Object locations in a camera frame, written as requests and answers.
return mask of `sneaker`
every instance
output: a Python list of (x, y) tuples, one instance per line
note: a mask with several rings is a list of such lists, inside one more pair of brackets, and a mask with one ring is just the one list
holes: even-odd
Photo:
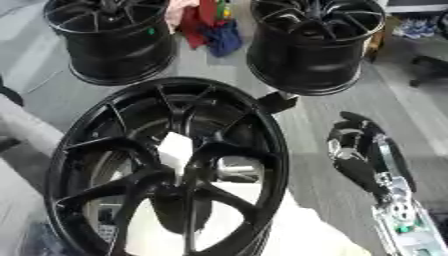
[(410, 28), (414, 26), (414, 20), (406, 19), (397, 27), (394, 28), (392, 34), (395, 36), (404, 36), (405, 31), (408, 31)]
[(437, 29), (437, 19), (432, 18), (428, 20), (428, 22), (426, 23), (426, 28), (421, 35), (424, 37), (432, 37), (435, 35), (436, 29)]

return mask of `wheel spoke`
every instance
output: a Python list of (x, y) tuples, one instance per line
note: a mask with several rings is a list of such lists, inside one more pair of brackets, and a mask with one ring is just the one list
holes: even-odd
[(139, 157), (142, 162), (157, 165), (156, 157), (150, 150), (140, 143), (124, 137), (106, 137), (97, 140), (81, 142), (65, 148), (67, 153), (83, 153), (91, 151), (121, 150), (131, 152), (134, 157)]
[(362, 25), (359, 21), (357, 21), (353, 16), (345, 13), (345, 12), (334, 12), (334, 14), (341, 16), (346, 22), (352, 24), (356, 28), (362, 30), (364, 33), (369, 32), (369, 29)]
[(268, 20), (270, 18), (277, 18), (278, 19), (278, 18), (288, 18), (288, 17), (291, 17), (292, 19), (297, 19), (296, 20), (297, 22), (300, 22), (301, 19), (303, 19), (302, 14), (301, 14), (300, 11), (298, 11), (297, 9), (289, 7), (289, 8), (285, 8), (285, 9), (281, 9), (281, 10), (272, 12), (272, 13), (262, 17), (261, 20), (266, 21), (266, 20)]
[(247, 109), (243, 112), (243, 114), (241, 114), (240, 116), (238, 116), (235, 120), (233, 120), (231, 123), (227, 124), (226, 126), (224, 126), (223, 128), (219, 129), (218, 131), (215, 132), (215, 136), (217, 136), (218, 138), (220, 137), (225, 137), (226, 135), (229, 134), (229, 132), (235, 128), (237, 125), (239, 125), (243, 120), (245, 120), (247, 117), (250, 116), (251, 110)]
[(73, 18), (70, 18), (70, 19), (68, 19), (68, 20), (66, 20), (66, 21), (64, 21), (64, 22), (62, 22), (62, 23), (60, 23), (60, 24), (58, 25), (58, 28), (62, 28), (62, 27), (67, 28), (67, 25), (68, 25), (68, 24), (73, 23), (73, 22), (76, 22), (76, 21), (79, 21), (80, 19), (85, 18), (85, 17), (90, 16), (90, 15), (93, 15), (93, 14), (92, 14), (91, 12), (86, 12), (86, 13), (80, 14), (80, 15), (78, 15), (78, 16), (75, 16), (75, 17), (73, 17)]
[(99, 23), (99, 13), (98, 12), (94, 12), (93, 13), (93, 27), (95, 29), (95, 32), (99, 32), (100, 31), (100, 23)]
[(57, 206), (63, 208), (79, 208), (86, 203), (108, 196), (124, 195), (129, 190), (140, 188), (142, 186), (149, 187), (160, 181), (160, 177), (167, 176), (160, 170), (146, 170), (141, 169), (131, 175), (125, 176), (118, 180), (113, 180), (105, 184), (101, 184), (89, 189), (86, 189), (74, 196), (68, 196), (56, 202)]
[(227, 142), (208, 142), (193, 154), (190, 163), (208, 162), (219, 160), (225, 156), (242, 156), (253, 158), (264, 165), (265, 168), (275, 168), (277, 156), (268, 152), (262, 152), (250, 147), (237, 146)]
[(186, 174), (186, 193), (184, 199), (185, 222), (184, 222), (184, 255), (190, 255), (196, 250), (195, 227), (196, 227), (196, 206), (195, 206), (195, 186), (196, 179), (194, 172)]
[(126, 192), (128, 183), (129, 180), (127, 178), (110, 181), (108, 183), (86, 189), (77, 195), (65, 197), (58, 200), (56, 204), (58, 206), (70, 208), (82, 207), (86, 203), (95, 199), (123, 195)]
[(283, 7), (283, 8), (291, 8), (294, 6), (293, 1), (291, 1), (291, 4), (286, 4), (286, 3), (281, 3), (281, 2), (276, 2), (276, 1), (266, 1), (266, 0), (258, 0), (256, 1), (257, 4), (270, 4), (270, 5), (275, 5), (278, 7)]
[(369, 12), (369, 11), (345, 11), (346, 14), (365, 14), (365, 15), (372, 15), (372, 16), (378, 16), (382, 17), (383, 15), (378, 12)]
[(196, 194), (201, 198), (217, 201), (235, 208), (244, 216), (246, 221), (251, 221), (255, 218), (255, 214), (257, 212), (255, 205), (232, 193), (218, 188), (209, 182), (201, 184), (196, 191)]
[(112, 111), (112, 113), (115, 116), (115, 119), (117, 120), (118, 124), (120, 125), (121, 128), (121, 132), (123, 134), (123, 136), (126, 136), (126, 134), (128, 133), (128, 128), (126, 126), (126, 123), (124, 122), (123, 116), (120, 114), (120, 112), (118, 111), (118, 109), (115, 107), (115, 104), (113, 103), (108, 103), (107, 107)]
[(296, 24), (295, 26), (293, 26), (289, 29), (288, 33), (293, 33), (295, 31), (300, 32), (301, 29), (306, 29), (309, 26), (314, 26), (313, 29), (321, 32), (322, 35), (327, 39), (333, 39), (333, 40), (336, 39), (336, 35), (333, 33), (333, 31), (329, 30), (325, 26), (325, 24), (323, 24), (321, 21), (317, 21), (317, 20), (309, 20), (309, 21), (305, 21), (305, 22)]
[(138, 189), (131, 189), (126, 194), (123, 205), (115, 216), (116, 229), (114, 237), (109, 244), (107, 256), (121, 256), (124, 254), (129, 223), (137, 207), (145, 199), (140, 194)]
[(126, 14), (126, 18), (128, 18), (128, 20), (132, 23), (135, 24), (135, 20), (132, 17), (132, 13), (131, 13), (131, 9), (129, 7), (125, 7), (124, 8), (124, 13)]

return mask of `chair leg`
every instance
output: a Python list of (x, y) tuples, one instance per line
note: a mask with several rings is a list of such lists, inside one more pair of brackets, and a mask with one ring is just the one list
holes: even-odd
[(411, 80), (411, 81), (409, 82), (409, 85), (410, 85), (411, 87), (415, 87), (415, 88), (417, 88), (417, 87), (419, 87), (419, 86), (420, 86), (421, 84), (423, 84), (423, 83), (428, 83), (428, 82), (431, 82), (431, 81), (436, 81), (436, 80), (439, 80), (439, 79), (441, 79), (441, 78), (448, 78), (448, 74), (446, 74), (446, 73), (441, 73), (440, 71), (437, 71), (437, 72), (431, 72), (431, 73), (428, 74), (428, 75), (425, 75), (425, 76), (419, 77), (419, 78), (417, 78), (417, 79)]
[(428, 56), (417, 56), (414, 59), (412, 59), (412, 64), (416, 65), (421, 63), (422, 61), (426, 62), (432, 62), (434, 59)]
[(410, 82), (409, 82), (409, 86), (411, 86), (411, 87), (414, 87), (414, 88), (417, 88), (417, 87), (419, 87), (420, 86), (420, 80), (418, 80), (418, 79), (415, 79), (415, 80), (411, 80)]

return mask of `robotic arm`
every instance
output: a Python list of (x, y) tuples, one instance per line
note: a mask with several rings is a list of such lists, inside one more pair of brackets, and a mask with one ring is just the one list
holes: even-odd
[(388, 255), (448, 255), (426, 209), (413, 197), (415, 181), (393, 139), (371, 119), (341, 112), (327, 139), (336, 170), (368, 193), (375, 228)]

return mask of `black mounting bracket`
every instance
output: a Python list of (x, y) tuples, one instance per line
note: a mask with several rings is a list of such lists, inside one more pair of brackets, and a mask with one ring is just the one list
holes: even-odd
[(298, 98), (295, 94), (277, 91), (258, 98), (258, 102), (270, 114), (277, 114), (295, 107)]

